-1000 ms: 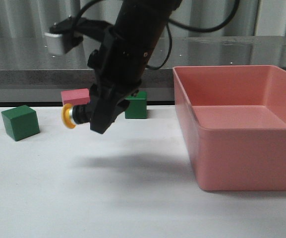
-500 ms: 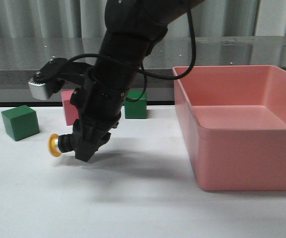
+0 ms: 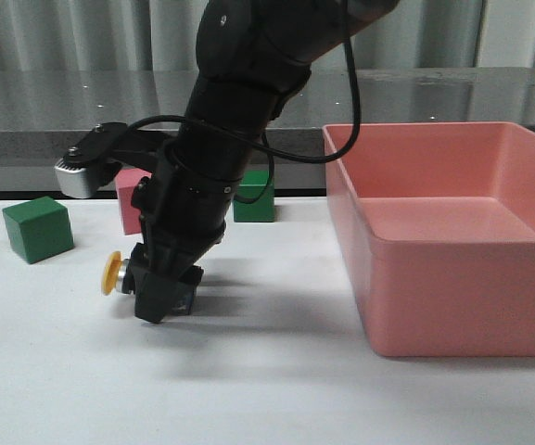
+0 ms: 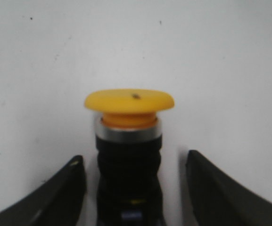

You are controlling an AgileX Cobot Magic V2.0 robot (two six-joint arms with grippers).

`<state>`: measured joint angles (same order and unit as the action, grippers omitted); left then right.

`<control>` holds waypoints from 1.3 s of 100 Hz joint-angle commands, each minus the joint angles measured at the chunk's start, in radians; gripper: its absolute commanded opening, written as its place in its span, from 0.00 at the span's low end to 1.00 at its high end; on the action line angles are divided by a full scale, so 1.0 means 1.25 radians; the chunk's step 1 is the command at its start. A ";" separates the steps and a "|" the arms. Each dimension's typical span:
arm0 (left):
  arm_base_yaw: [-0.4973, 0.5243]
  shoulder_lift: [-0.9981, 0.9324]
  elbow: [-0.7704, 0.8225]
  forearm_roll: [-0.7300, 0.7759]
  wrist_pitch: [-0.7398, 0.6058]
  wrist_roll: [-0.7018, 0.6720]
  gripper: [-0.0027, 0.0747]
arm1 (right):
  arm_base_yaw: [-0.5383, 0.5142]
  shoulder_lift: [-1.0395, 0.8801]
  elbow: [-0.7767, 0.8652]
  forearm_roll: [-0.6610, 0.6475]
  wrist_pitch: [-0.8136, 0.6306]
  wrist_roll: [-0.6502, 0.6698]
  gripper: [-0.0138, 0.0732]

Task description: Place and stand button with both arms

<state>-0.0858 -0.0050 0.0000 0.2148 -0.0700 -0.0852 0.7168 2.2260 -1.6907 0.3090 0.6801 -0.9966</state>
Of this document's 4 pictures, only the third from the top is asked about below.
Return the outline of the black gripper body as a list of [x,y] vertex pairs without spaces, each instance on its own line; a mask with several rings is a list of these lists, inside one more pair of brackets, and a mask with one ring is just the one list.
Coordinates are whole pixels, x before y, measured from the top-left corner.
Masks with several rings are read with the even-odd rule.
[[240,180],[217,180],[185,165],[174,142],[158,151],[156,170],[136,186],[144,260],[152,273],[184,273],[225,230],[225,214]]

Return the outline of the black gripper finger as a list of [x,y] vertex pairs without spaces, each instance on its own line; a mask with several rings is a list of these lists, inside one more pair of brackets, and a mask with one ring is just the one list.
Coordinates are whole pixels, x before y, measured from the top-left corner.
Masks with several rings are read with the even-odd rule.
[[184,283],[189,286],[198,286],[203,276],[203,269],[197,265],[191,265],[184,273]]
[[152,324],[159,324],[169,315],[188,314],[188,284],[133,267],[134,315]]

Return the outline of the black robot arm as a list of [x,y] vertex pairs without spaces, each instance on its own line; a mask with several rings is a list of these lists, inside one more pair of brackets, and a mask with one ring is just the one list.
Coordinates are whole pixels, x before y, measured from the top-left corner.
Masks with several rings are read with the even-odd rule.
[[395,7],[392,1],[211,1],[197,31],[198,77],[177,137],[134,191],[142,241],[123,289],[157,324],[187,312],[200,259],[217,244],[253,146],[312,63]]

